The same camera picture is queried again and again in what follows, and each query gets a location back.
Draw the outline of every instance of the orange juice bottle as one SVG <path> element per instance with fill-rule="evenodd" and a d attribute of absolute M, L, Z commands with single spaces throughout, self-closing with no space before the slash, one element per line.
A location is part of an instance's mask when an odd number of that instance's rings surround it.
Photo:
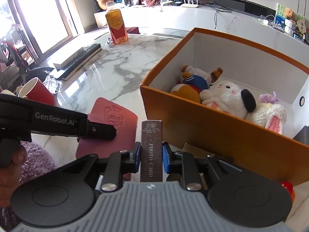
<path fill-rule="evenodd" d="M 116 8 L 114 1 L 109 1 L 106 3 L 106 21 L 109 26 L 109 31 L 114 44 L 120 44 L 128 40 L 128 34 L 123 23 L 122 15 L 120 9 Z"/>

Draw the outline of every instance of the keyboard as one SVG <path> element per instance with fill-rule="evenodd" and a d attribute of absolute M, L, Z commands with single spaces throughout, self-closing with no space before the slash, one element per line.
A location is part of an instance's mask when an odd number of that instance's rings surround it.
<path fill-rule="evenodd" d="M 101 50 L 101 45 L 95 43 L 81 51 L 77 57 L 75 57 L 67 66 L 61 70 L 54 69 L 49 75 L 54 77 L 56 80 L 68 80 L 76 71 L 80 69 L 90 58 Z"/>

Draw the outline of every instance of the black plush ear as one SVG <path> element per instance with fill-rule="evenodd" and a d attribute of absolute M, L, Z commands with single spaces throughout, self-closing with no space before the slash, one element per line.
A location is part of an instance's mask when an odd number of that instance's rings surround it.
<path fill-rule="evenodd" d="M 241 91 L 241 97 L 247 111 L 250 113 L 253 112 L 256 108 L 256 102 L 251 92 L 249 92 L 247 89 L 244 89 Z"/>

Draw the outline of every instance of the brown box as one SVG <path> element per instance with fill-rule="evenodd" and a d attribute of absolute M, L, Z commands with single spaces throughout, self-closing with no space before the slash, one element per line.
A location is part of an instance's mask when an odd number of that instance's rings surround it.
<path fill-rule="evenodd" d="M 170 94 L 191 65 L 222 76 L 256 101 L 275 91 L 287 111 L 284 135 L 225 112 Z M 140 85 L 148 119 L 163 122 L 163 140 L 179 148 L 187 142 L 276 181 L 293 185 L 309 180 L 309 147 L 292 140 L 309 124 L 309 67 L 284 53 L 244 38 L 206 29 L 193 29 L 146 76 Z"/>
<path fill-rule="evenodd" d="M 141 182 L 163 181 L 162 121 L 142 122 Z"/>

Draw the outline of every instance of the red paper cup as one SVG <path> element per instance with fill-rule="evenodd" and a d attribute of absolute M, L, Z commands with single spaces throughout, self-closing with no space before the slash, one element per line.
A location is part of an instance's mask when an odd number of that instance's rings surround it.
<path fill-rule="evenodd" d="M 44 104 L 55 104 L 54 95 L 50 93 L 50 91 L 38 78 L 33 78 L 29 80 L 28 83 L 26 83 L 21 89 L 18 96 L 20 98 L 27 97 L 30 100 L 34 100 Z"/>

